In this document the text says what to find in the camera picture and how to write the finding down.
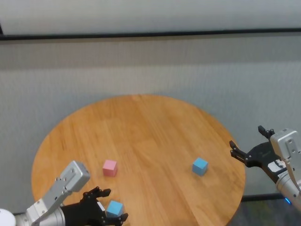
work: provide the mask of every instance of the wooden table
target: wooden table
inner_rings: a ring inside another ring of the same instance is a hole
[[[231,158],[230,133],[212,116],[170,97],[137,95],[106,99],[62,120],[45,138],[32,168],[39,199],[72,160],[91,173],[78,202],[95,186],[112,189],[101,199],[124,204],[131,226],[223,226],[237,210],[245,168]],[[207,173],[191,171],[197,157]],[[104,177],[106,159],[118,162],[116,177]]]

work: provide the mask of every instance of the white cylinder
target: white cylinder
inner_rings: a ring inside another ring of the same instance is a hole
[[[15,216],[4,209],[0,209],[0,225],[16,226]]]

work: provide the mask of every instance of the pink cube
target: pink cube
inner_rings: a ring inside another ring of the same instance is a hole
[[[117,162],[106,160],[103,165],[103,174],[105,176],[114,177],[117,173]]]

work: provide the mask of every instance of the floor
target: floor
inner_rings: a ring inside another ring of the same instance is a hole
[[[228,226],[300,226],[301,212],[285,200],[242,202]]]

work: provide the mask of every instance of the black stripe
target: black stripe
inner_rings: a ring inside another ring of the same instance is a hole
[[[151,33],[103,33],[103,34],[58,34],[58,35],[2,35],[0,40],[44,40],[44,39],[91,39],[91,38],[127,38],[127,37],[161,37],[185,35],[246,34],[246,33],[278,33],[301,32],[301,28],[271,28],[220,31],[191,32],[151,32]]]
[[[257,194],[257,195],[244,195],[241,199],[242,202],[250,201],[263,201],[263,200],[275,200],[284,199],[283,195],[280,193],[276,194]]]

